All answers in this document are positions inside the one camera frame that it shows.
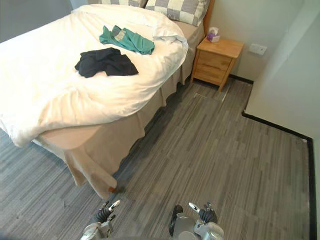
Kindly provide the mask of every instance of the striped carpet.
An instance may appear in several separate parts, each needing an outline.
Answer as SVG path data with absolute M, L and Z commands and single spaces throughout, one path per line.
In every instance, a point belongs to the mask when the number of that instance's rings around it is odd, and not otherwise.
M 302 139 L 241 116 L 252 86 L 219 93 L 178 86 L 115 174 L 115 237 L 169 238 L 175 204 L 211 201 L 228 240 L 309 238 L 308 150 Z M 0 130 L 1 232 L 21 240 L 79 240 L 102 200 L 76 187 L 62 160 Z

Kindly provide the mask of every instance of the white duvet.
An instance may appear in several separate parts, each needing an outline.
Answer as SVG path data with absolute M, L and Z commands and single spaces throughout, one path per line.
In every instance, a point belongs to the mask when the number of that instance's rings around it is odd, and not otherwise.
M 103 26 L 154 41 L 151 55 L 99 42 Z M 139 74 L 84 78 L 80 53 L 116 48 Z M 17 146 L 63 127 L 110 123 L 140 110 L 185 60 L 180 28 L 161 13 L 123 5 L 85 5 L 70 15 L 0 43 L 0 127 Z

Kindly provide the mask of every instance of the headboard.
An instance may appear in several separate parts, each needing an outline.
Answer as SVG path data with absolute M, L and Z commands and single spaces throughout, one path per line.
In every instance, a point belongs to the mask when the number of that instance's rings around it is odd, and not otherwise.
M 209 24 L 210 24 L 210 19 L 211 19 L 212 10 L 214 8 L 214 4 L 215 4 L 215 0 L 210 0 L 208 9 L 203 19 L 204 35 L 207 35 L 209 30 Z

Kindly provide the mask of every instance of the black baseboard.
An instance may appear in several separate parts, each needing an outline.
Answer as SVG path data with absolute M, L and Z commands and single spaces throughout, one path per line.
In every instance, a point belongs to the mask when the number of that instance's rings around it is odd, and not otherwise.
M 241 77 L 241 76 L 229 74 L 229 77 L 230 77 L 230 78 L 233 78 L 233 79 L 237 79 L 237 80 L 242 81 L 242 82 L 245 82 L 245 83 L 247 83 L 247 84 L 251 84 L 251 85 L 254 84 L 254 81 L 252 81 L 252 80 L 250 80 L 250 79 L 247 79 L 247 78 L 244 78 L 244 77 Z
M 303 135 L 299 132 L 293 131 L 286 127 L 280 126 L 273 122 L 264 120 L 260 117 L 253 116 L 242 111 L 242 116 L 248 119 L 255 120 L 270 127 L 282 130 L 286 133 L 293 134 L 299 138 L 305 139 L 308 147 L 308 173 L 309 173 L 309 239 L 317 239 L 317 201 L 316 201 L 316 169 L 315 169 L 315 155 L 314 155 L 314 141 L 311 137 Z

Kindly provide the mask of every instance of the checkered pillow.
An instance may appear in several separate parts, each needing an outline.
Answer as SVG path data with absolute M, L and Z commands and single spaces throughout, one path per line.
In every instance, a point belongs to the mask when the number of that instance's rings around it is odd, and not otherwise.
M 160 12 L 169 19 L 199 26 L 209 0 L 148 0 L 145 9 Z
M 118 4 L 129 5 L 134 7 L 143 8 L 146 5 L 147 0 L 100 0 L 102 4 Z

